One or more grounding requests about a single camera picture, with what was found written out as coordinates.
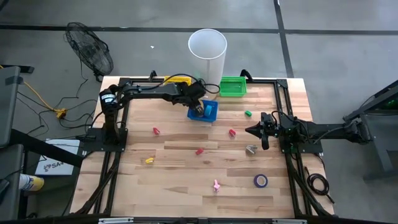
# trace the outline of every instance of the yellow extension cord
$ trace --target yellow extension cord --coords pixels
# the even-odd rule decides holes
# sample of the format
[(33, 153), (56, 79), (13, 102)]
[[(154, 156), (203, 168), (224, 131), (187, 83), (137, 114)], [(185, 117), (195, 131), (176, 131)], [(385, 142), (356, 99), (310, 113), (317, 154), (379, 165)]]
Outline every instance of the yellow extension cord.
[(25, 84), (28, 88), (30, 88), (30, 90), (32, 90), (32, 92), (33, 92), (34, 94), (36, 94), (37, 97), (39, 97), (40, 101), (44, 103), (44, 105), (45, 105), (45, 107), (46, 107), (47, 109), (49, 109), (49, 110), (55, 112), (55, 114), (56, 114), (56, 116), (57, 116), (58, 119), (62, 119), (62, 118), (67, 114), (67, 109), (65, 109), (65, 108), (62, 108), (62, 109), (55, 109), (55, 108), (51, 107), (46, 101), (43, 100), (43, 98), (40, 96), (40, 94), (39, 94), (35, 89), (33, 89), (33, 87), (31, 87), (31, 86), (30, 86), (27, 82), (25, 82), (25, 81), (24, 81), (24, 84)]

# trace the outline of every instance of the green plastic container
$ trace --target green plastic container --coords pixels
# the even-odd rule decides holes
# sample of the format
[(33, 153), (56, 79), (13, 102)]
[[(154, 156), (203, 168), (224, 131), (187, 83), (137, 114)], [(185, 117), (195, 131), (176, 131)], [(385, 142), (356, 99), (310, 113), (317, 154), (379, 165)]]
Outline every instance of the green plastic container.
[(245, 77), (223, 77), (220, 83), (220, 96), (242, 97), (246, 94)]

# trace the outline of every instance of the wooden tabletop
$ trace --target wooden tabletop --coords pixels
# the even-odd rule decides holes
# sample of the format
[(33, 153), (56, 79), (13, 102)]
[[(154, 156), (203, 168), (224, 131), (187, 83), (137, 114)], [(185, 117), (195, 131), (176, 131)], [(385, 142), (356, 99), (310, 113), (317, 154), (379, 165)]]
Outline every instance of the wooden tabletop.
[[(119, 78), (104, 77), (101, 90), (118, 84)], [(311, 121), (303, 79), (287, 81), (294, 115)], [(260, 121), (261, 112), (276, 110), (273, 86), (248, 84), (244, 97), (216, 100), (219, 111), (214, 123), (192, 121), (187, 118), (187, 107), (173, 106), (164, 100), (131, 101), (129, 136), (119, 166), (112, 216), (294, 217), (285, 158), (278, 140), (270, 137), (270, 148), (263, 151), (260, 140), (244, 131)], [(244, 114), (246, 110), (252, 112), (250, 118)], [(96, 114), (100, 111), (98, 104)], [(95, 127), (102, 127), (103, 122), (100, 116)], [(153, 134), (153, 127), (160, 130), (160, 136)], [(234, 139), (228, 135), (230, 129), (236, 131)], [(259, 146), (255, 155), (245, 153), (248, 144)], [(195, 151), (199, 147), (204, 148), (204, 153), (197, 156)], [(83, 161), (71, 212), (78, 210), (98, 185), (103, 157), (103, 152), (94, 152)], [(150, 157), (155, 162), (146, 164)], [(314, 155), (303, 154), (303, 163), (311, 173), (325, 175)], [(259, 189), (253, 184), (257, 174), (268, 177), (266, 188)], [(215, 179), (221, 185), (218, 193), (213, 191)], [(301, 190), (298, 197), (304, 211)], [(333, 213), (326, 197), (316, 198)]]

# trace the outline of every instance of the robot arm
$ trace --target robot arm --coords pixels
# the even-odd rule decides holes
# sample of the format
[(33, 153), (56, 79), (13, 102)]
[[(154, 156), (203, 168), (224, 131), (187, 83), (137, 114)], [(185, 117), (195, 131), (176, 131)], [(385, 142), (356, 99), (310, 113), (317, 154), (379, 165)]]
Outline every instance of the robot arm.
[(118, 144), (120, 142), (119, 129), (116, 125), (118, 110), (124, 108), (131, 100), (163, 99), (173, 105), (181, 103), (193, 110), (197, 116), (202, 116), (204, 110), (199, 99), (205, 95), (205, 91), (200, 82), (189, 86), (185, 82), (169, 83), (163, 86), (140, 86), (132, 83), (126, 83), (123, 86), (111, 85), (99, 93), (101, 109), (105, 115), (104, 143)]
[[(273, 113), (280, 113), (280, 124), (273, 119)], [(261, 113), (261, 121), (245, 131), (260, 138), (264, 150), (269, 149), (269, 136), (282, 138), (282, 143), (291, 148), (297, 148), (299, 144), (316, 145), (321, 139), (347, 139), (359, 144), (371, 140), (368, 128), (362, 122), (315, 124), (280, 111)]]

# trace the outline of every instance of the black fan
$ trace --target black fan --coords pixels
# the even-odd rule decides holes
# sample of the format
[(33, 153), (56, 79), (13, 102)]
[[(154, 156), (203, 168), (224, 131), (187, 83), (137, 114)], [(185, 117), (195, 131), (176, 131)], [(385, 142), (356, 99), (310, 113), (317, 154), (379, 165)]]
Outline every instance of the black fan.
[(97, 81), (99, 76), (109, 75), (113, 70), (113, 61), (108, 45), (100, 40), (88, 27), (80, 22), (67, 25), (66, 37), (73, 51), (92, 71)]

